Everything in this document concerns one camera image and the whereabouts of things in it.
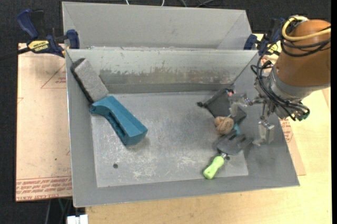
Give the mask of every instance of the blue handle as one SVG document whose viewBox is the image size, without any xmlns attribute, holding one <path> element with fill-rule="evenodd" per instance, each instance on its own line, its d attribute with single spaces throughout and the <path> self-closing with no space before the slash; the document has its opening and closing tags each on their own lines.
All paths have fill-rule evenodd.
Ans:
<svg viewBox="0 0 337 224">
<path fill-rule="evenodd" d="M 76 30 L 70 29 L 66 33 L 69 41 L 70 41 L 70 48 L 72 49 L 79 49 L 80 48 L 80 39 L 78 38 L 78 34 Z"/>
<path fill-rule="evenodd" d="M 31 20 L 31 17 L 29 15 L 31 12 L 32 10 L 30 10 L 29 8 L 23 10 L 21 13 L 18 14 L 18 16 L 16 17 L 16 20 L 20 28 L 29 34 L 29 36 L 31 37 L 31 40 L 34 40 L 38 38 L 38 31 L 35 28 Z"/>
</svg>

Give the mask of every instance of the black plastic object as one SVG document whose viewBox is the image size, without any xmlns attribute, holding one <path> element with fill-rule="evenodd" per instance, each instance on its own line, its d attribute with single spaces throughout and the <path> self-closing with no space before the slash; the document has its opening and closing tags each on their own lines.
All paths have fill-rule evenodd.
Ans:
<svg viewBox="0 0 337 224">
<path fill-rule="evenodd" d="M 198 103 L 200 107 L 206 108 L 214 117 L 227 117 L 230 115 L 230 100 L 228 99 L 228 93 L 234 93 L 232 89 L 224 88 L 219 90 L 212 98 L 205 103 Z M 240 108 L 237 108 L 236 116 L 231 118 L 234 123 L 238 123 L 240 120 L 246 117 L 246 113 Z"/>
</svg>

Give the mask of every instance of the blue clamp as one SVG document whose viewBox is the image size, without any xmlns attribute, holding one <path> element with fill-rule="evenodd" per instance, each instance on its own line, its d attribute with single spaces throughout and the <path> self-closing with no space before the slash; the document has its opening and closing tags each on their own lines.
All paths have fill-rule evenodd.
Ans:
<svg viewBox="0 0 337 224">
<path fill-rule="evenodd" d="M 269 48 L 267 48 L 268 44 L 276 44 L 282 37 L 282 24 L 284 18 L 272 18 L 271 20 L 271 28 L 264 34 L 260 44 L 259 44 L 259 56 L 264 54 L 271 55 L 269 52 Z"/>
<path fill-rule="evenodd" d="M 125 145 L 137 144 L 147 133 L 147 128 L 113 96 L 91 104 L 90 112 L 104 116 Z"/>
<path fill-rule="evenodd" d="M 66 35 L 55 38 L 52 34 L 46 34 L 44 27 L 43 11 L 32 11 L 29 8 L 24 9 L 18 14 L 16 20 L 22 30 L 30 36 L 26 43 L 27 48 L 18 51 L 18 54 L 32 51 L 34 53 L 49 53 L 64 57 L 64 48 L 58 42 L 69 39 L 71 48 L 78 49 L 80 40 L 75 30 L 68 30 Z"/>
</svg>

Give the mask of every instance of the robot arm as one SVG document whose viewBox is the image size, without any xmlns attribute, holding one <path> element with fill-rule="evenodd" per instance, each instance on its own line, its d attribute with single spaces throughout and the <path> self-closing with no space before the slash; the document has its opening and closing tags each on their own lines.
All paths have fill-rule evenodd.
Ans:
<svg viewBox="0 0 337 224">
<path fill-rule="evenodd" d="M 302 99 L 330 85 L 331 24 L 292 16 L 283 22 L 281 33 L 282 51 L 275 64 L 262 63 L 264 53 L 254 66 L 254 86 L 259 94 L 252 103 L 263 104 L 259 143 L 271 142 L 273 126 L 267 121 L 271 114 L 276 113 L 281 119 L 306 119 L 310 110 L 301 103 Z"/>
</svg>

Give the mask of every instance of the cardboard sheet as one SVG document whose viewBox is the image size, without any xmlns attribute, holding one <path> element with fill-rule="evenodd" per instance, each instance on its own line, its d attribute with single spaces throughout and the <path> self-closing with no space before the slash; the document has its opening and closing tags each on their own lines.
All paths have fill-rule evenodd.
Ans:
<svg viewBox="0 0 337 224">
<path fill-rule="evenodd" d="M 18 57 L 16 201 L 72 195 L 65 59 Z"/>
</svg>

